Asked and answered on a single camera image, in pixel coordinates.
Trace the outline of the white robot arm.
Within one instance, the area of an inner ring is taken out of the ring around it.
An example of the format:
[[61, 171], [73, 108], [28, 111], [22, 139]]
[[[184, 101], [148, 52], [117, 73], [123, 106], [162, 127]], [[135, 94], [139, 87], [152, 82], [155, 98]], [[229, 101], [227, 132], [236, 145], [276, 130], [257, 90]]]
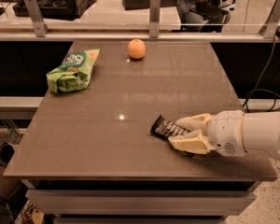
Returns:
[[168, 138], [176, 150], [202, 155], [215, 151], [225, 157], [264, 153], [280, 160], [280, 111], [205, 113], [178, 119], [176, 124], [189, 131]]

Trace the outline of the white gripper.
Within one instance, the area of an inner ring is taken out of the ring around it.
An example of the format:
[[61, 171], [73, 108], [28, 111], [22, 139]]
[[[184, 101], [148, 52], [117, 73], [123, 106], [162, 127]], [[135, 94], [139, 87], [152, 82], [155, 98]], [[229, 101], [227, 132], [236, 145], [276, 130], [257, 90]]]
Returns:
[[178, 119], [175, 122], [178, 126], [192, 132], [170, 136], [168, 140], [179, 151], [205, 155], [215, 149], [225, 157], [243, 157], [243, 118], [243, 111], [233, 110]]

